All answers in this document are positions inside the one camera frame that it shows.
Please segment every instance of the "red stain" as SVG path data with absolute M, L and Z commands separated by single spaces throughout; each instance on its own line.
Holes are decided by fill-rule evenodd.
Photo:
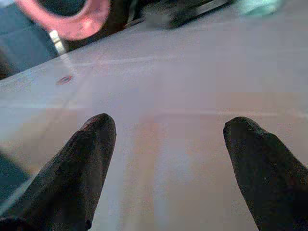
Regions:
M 68 83 L 69 81 L 72 80 L 72 78 L 73 78 L 73 76 L 71 76 L 71 75 L 65 76 L 65 77 L 63 77 L 62 79 L 58 80 L 58 81 L 56 82 L 56 85 L 63 85 L 63 84 L 65 84 L 65 83 Z

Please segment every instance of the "black object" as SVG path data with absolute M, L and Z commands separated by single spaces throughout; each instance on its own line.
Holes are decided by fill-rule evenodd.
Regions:
M 261 231 L 308 230 L 308 170 L 277 136 L 237 117 L 224 138 L 241 193 Z
M 147 5 L 143 17 L 150 26 L 175 28 L 230 0 L 161 0 Z
M 91 228 L 116 141 L 113 119 L 89 119 L 0 215 L 0 230 L 85 231 Z

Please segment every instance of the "pink object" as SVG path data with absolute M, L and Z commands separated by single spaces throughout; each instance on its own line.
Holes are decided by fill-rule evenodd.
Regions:
M 36 0 L 16 0 L 18 6 L 31 19 L 47 31 L 56 30 L 67 40 L 85 39 L 98 32 L 107 20 L 109 0 L 87 0 L 74 16 L 59 16 L 49 12 Z

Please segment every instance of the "small red spot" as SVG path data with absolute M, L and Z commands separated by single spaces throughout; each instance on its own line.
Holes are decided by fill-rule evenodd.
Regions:
M 69 81 L 71 81 L 72 78 L 73 76 L 65 76 L 62 79 L 58 80 L 56 82 L 56 85 L 62 85 L 62 84 L 68 83 Z

